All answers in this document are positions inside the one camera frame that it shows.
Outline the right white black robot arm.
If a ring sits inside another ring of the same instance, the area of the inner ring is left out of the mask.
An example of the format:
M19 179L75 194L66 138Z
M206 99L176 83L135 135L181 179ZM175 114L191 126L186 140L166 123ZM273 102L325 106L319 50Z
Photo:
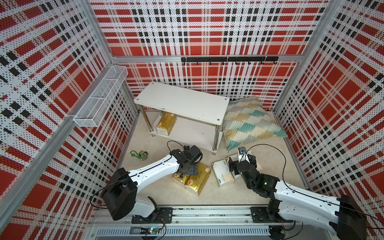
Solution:
M272 221L310 224L336 234L340 240L367 239L367 218L352 197L320 195L260 173L253 155L227 157L226 161L230 173L241 176L248 189L270 200L267 214Z

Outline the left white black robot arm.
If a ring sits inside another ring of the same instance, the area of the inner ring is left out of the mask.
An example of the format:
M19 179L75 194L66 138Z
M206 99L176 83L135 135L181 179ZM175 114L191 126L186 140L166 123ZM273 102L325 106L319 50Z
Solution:
M164 158L143 168L126 171L124 168L116 170L101 190L101 198L114 221L121 220L127 215L139 216L147 223L161 220L160 207L153 198L142 198L139 193L148 185L163 177L175 173L190 175L197 174L198 163L203 154L196 147L185 147L183 150L172 150Z

